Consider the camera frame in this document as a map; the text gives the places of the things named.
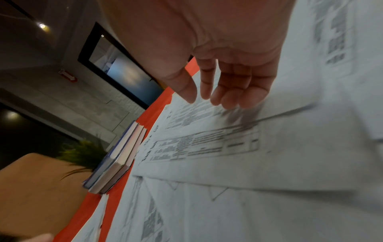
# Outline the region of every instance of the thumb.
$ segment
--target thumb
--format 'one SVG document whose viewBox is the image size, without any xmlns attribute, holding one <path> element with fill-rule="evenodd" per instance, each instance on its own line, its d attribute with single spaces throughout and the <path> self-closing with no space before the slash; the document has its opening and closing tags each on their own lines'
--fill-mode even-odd
<svg viewBox="0 0 383 242">
<path fill-rule="evenodd" d="M 188 103 L 195 102 L 197 98 L 197 87 L 185 68 L 182 68 L 178 72 L 162 78 L 161 80 Z"/>
<path fill-rule="evenodd" d="M 24 240 L 22 242 L 52 242 L 53 238 L 54 237 L 52 234 L 41 234 L 39 236 L 36 236 L 28 240 Z"/>
</svg>

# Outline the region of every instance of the table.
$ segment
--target table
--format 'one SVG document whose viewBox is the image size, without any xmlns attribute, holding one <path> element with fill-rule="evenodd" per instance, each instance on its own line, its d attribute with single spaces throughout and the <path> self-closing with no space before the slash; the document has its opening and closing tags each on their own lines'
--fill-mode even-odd
<svg viewBox="0 0 383 242">
<path fill-rule="evenodd" d="M 199 67 L 195 58 L 193 58 L 186 65 L 186 70 L 192 76 L 199 71 Z M 169 87 L 165 89 L 165 91 L 158 97 L 158 99 L 152 105 L 150 105 L 150 107 L 137 119 L 137 122 L 139 124 L 143 125 L 145 128 L 148 129 L 146 135 L 149 133 L 149 130 L 154 125 L 155 121 L 161 114 L 165 105 L 171 102 L 173 93 L 174 91 Z M 120 179 L 120 181 L 116 185 L 114 185 L 114 187 L 108 192 L 109 199 L 105 210 L 103 224 L 101 227 L 99 242 L 105 242 L 107 238 L 108 231 L 111 228 L 114 214 L 117 210 L 122 191 L 124 190 L 125 184 L 128 181 L 129 175 L 130 169 Z M 77 232 L 82 228 L 82 226 L 86 223 L 86 221 L 88 221 L 88 219 L 91 217 L 100 199 L 100 195 L 88 193 L 84 201 L 82 202 L 80 208 L 69 222 L 69 224 L 60 233 L 56 235 L 53 242 L 70 242 L 75 237 Z"/>
</svg>

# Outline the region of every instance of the stack of books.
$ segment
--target stack of books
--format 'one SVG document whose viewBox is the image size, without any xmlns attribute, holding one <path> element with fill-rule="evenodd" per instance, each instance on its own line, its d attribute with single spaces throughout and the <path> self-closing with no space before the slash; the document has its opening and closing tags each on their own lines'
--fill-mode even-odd
<svg viewBox="0 0 383 242">
<path fill-rule="evenodd" d="M 129 170 L 145 133 L 146 129 L 133 121 L 83 186 L 91 193 L 105 194 Z"/>
</svg>

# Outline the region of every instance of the light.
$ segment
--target light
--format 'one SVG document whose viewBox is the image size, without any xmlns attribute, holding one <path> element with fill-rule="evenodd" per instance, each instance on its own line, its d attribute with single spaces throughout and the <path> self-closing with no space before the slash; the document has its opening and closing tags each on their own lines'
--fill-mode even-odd
<svg viewBox="0 0 383 242">
<path fill-rule="evenodd" d="M 40 26 L 40 28 L 42 28 L 42 29 L 46 29 L 46 28 L 47 28 L 47 26 L 46 26 L 45 24 L 39 24 L 39 26 Z"/>
<path fill-rule="evenodd" d="M 19 118 L 19 114 L 13 111 L 8 111 L 7 113 L 7 119 L 9 120 L 16 120 Z"/>
</svg>

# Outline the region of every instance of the floor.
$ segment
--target floor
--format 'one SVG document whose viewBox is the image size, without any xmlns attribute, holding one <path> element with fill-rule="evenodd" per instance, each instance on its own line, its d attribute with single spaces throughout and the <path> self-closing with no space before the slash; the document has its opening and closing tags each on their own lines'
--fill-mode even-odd
<svg viewBox="0 0 383 242">
<path fill-rule="evenodd" d="M 77 140 L 0 103 L 0 169 L 28 153 L 59 156 L 63 144 Z"/>
</svg>

